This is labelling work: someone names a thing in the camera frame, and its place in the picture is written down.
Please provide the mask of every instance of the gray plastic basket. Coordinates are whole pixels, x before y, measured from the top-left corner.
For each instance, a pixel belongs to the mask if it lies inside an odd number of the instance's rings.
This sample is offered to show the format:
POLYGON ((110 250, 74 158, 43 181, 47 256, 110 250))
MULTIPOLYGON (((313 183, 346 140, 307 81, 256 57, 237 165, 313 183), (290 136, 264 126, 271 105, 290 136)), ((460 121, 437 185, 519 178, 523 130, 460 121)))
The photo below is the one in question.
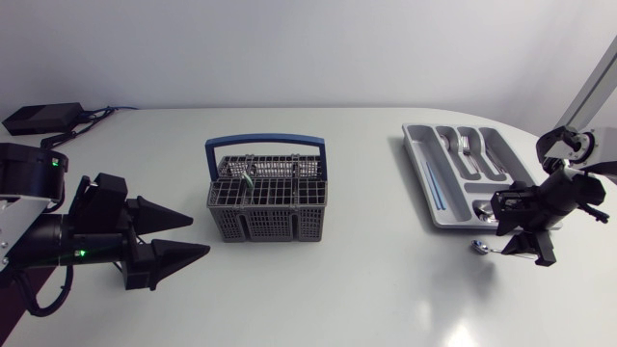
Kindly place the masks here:
POLYGON ((207 206, 225 242, 320 241, 328 199, 323 139, 289 134, 247 134, 205 143, 210 190, 207 206), (319 155, 226 156, 215 147, 275 142, 319 147, 319 155))

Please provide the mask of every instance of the white wall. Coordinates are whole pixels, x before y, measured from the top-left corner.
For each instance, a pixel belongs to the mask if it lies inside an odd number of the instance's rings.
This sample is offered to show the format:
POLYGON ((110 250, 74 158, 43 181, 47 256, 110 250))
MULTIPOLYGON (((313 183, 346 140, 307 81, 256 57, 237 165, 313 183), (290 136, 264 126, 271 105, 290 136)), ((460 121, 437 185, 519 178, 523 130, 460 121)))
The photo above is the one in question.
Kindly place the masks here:
POLYGON ((0 0, 0 118, 68 101, 417 106, 539 134, 616 17, 611 0, 0 0))

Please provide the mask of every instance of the cutlery tray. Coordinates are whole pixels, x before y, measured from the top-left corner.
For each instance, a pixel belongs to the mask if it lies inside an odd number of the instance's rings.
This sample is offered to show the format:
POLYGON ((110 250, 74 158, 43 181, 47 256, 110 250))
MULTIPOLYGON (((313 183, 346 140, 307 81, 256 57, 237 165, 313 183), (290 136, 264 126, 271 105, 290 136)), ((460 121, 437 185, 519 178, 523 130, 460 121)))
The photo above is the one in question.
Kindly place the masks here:
POLYGON ((496 229, 493 193, 515 180, 537 184, 492 127, 405 123, 403 132, 437 227, 496 229), (468 150, 462 137, 469 139, 468 150))

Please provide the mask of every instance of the black cable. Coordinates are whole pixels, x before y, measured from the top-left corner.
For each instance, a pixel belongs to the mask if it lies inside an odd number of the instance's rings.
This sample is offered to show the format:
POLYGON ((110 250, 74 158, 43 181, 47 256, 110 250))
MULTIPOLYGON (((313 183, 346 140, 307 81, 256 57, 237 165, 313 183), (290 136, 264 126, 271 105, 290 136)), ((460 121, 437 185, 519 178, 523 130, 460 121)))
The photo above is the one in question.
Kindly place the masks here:
POLYGON ((122 268, 120 267, 120 265, 118 265, 118 262, 114 261, 114 262, 112 262, 112 264, 114 264, 114 266, 116 266, 116 268, 117 268, 120 272, 122 272, 122 268))
POLYGON ((58 308, 60 308, 60 306, 67 299, 68 292, 70 291, 70 287, 73 284, 73 267, 72 265, 67 266, 65 285, 61 286, 62 291, 60 292, 60 295, 58 295, 58 298, 56 298, 56 300, 54 300, 54 302, 51 303, 51 305, 49 305, 48 307, 39 306, 39 302, 37 301, 37 294, 32 289, 32 284, 30 283, 28 274, 23 271, 19 271, 14 275, 14 279, 17 283, 17 288, 19 289, 21 299, 23 300, 26 309, 28 309, 28 312, 37 317, 46 317, 57 311, 58 308))
POLYGON ((60 200, 58 202, 56 202, 55 205, 53 205, 51 207, 46 207, 44 210, 42 210, 41 213, 56 212, 58 210, 58 208, 60 208, 60 206, 62 206, 62 204, 64 202, 65 202, 65 185, 63 184, 63 186, 62 186, 62 194, 60 195, 60 200))
POLYGON ((79 135, 82 135, 82 134, 90 131, 90 129, 92 129, 100 121, 105 120, 106 118, 108 118, 109 116, 113 115, 116 111, 118 111, 120 109, 138 110, 138 108, 128 107, 128 106, 118 106, 118 107, 107 106, 105 108, 94 110, 94 111, 85 111, 81 115, 81 117, 85 116, 85 118, 83 120, 79 120, 79 122, 81 122, 81 123, 88 123, 88 122, 90 122, 91 123, 90 125, 86 126, 85 128, 83 128, 83 129, 81 129, 79 131, 70 131, 70 132, 67 132, 67 133, 64 133, 64 134, 55 135, 55 136, 52 136, 52 137, 48 137, 48 138, 42 139, 42 140, 40 140, 40 147, 44 148, 44 149, 52 149, 52 148, 61 146, 61 145, 65 144, 65 143, 75 139, 79 135), (103 114, 101 116, 91 118, 91 116, 94 116, 97 113, 101 113, 101 112, 103 112, 103 114))

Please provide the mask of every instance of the white table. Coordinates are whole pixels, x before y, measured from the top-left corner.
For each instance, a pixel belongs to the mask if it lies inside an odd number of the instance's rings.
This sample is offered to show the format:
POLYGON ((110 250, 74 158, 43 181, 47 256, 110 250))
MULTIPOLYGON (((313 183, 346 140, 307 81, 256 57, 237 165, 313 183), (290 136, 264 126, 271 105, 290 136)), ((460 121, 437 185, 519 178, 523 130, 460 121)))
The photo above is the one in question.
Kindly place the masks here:
MULTIPOLYGON (((428 109, 203 109, 117 113, 59 147, 69 157, 66 212, 83 174, 126 178, 129 197, 195 218, 150 238, 204 243, 206 257, 156 291, 124 291, 111 265, 75 268, 54 315, 25 314, 6 346, 608 346, 617 340, 617 232, 581 211, 552 234, 557 263, 469 248, 509 237, 433 226, 403 148, 403 122, 501 131, 541 182, 536 137, 475 116, 428 109), (221 241, 205 206, 206 139, 286 132, 326 139, 329 198, 320 243, 221 241)), ((37 146, 43 136, 1 141, 37 146)), ((307 152, 281 144, 239 154, 307 152)), ((601 210, 617 210, 617 189, 601 210)), ((58 294, 64 271, 40 293, 58 294)))

